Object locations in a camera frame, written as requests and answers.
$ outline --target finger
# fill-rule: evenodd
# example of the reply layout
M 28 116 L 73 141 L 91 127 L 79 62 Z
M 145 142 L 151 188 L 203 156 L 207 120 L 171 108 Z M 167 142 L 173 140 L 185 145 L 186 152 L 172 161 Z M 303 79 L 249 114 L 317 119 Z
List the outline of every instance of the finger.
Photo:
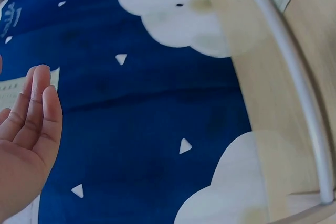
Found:
M 37 66 L 33 75 L 33 85 L 25 124 L 14 137 L 13 143 L 31 150 L 38 140 L 43 121 L 42 94 L 50 86 L 50 68 Z
M 0 112 L 0 125 L 9 117 L 10 109 L 3 109 Z
M 0 139 L 12 141 L 25 123 L 35 68 L 32 67 L 29 69 L 23 89 L 18 95 L 12 111 L 8 118 L 0 125 Z
M 53 167 L 59 149 L 62 134 L 62 108 L 54 86 L 49 86 L 43 92 L 43 126 L 41 137 L 33 147 L 46 166 L 49 174 Z

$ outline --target blue blanket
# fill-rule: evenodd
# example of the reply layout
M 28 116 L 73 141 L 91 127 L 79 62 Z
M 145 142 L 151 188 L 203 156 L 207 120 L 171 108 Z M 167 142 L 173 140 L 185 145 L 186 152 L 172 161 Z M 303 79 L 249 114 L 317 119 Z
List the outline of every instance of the blue blanket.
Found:
M 172 38 L 153 24 L 163 12 L 154 20 L 122 1 L 1 5 L 1 80 L 40 63 L 60 67 L 64 130 L 39 224 L 171 224 L 183 202 L 210 184 L 226 147 L 250 131 L 232 61 L 209 47 L 218 34 L 193 16 L 201 36 L 171 42 L 181 33 Z M 176 29 L 191 31 L 190 19 Z M 202 46 L 204 38 L 212 39 Z M 192 149 L 179 154 L 183 138 Z M 79 184 L 83 199 L 71 192 Z

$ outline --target wooden surface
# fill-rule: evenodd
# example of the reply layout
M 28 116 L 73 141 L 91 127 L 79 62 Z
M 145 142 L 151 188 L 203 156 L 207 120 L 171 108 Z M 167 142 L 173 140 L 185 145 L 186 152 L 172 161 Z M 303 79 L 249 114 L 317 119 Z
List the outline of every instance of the wooden surface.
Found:
M 212 0 L 233 53 L 264 172 L 271 221 L 290 216 L 286 196 L 319 190 L 300 102 L 277 44 L 253 0 Z M 285 17 L 303 49 L 302 66 L 336 131 L 336 1 L 292 0 Z
M 308 194 L 292 194 L 287 196 L 287 208 L 290 214 L 296 215 L 305 210 L 311 209 L 320 203 L 320 195 L 316 193 Z M 336 223 L 336 209 L 333 210 L 334 214 L 328 218 L 324 218 L 321 222 L 315 222 L 318 224 L 334 224 Z

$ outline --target dark spot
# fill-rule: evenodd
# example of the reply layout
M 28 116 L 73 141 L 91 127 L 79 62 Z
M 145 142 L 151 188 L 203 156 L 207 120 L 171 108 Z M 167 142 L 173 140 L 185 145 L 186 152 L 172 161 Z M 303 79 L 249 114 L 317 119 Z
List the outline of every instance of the dark spot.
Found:
M 80 48 L 83 48 L 85 50 L 88 50 L 90 48 L 90 44 L 87 40 L 80 40 L 78 44 Z
M 78 30 L 70 30 L 61 35 L 63 43 L 70 43 L 80 35 Z
M 106 94 L 109 90 L 109 83 L 107 80 L 100 80 L 96 83 L 95 88 L 98 92 Z
M 218 135 L 225 127 L 226 108 L 223 106 L 213 107 L 210 114 L 210 119 L 206 125 L 206 132 L 214 137 Z

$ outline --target hand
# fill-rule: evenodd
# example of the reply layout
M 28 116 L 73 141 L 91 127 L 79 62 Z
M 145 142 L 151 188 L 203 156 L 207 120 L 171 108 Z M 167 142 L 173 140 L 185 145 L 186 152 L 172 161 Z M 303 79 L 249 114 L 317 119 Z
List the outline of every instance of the hand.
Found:
M 50 69 L 33 67 L 13 109 L 0 112 L 0 223 L 41 193 L 61 132 L 62 109 L 50 85 Z

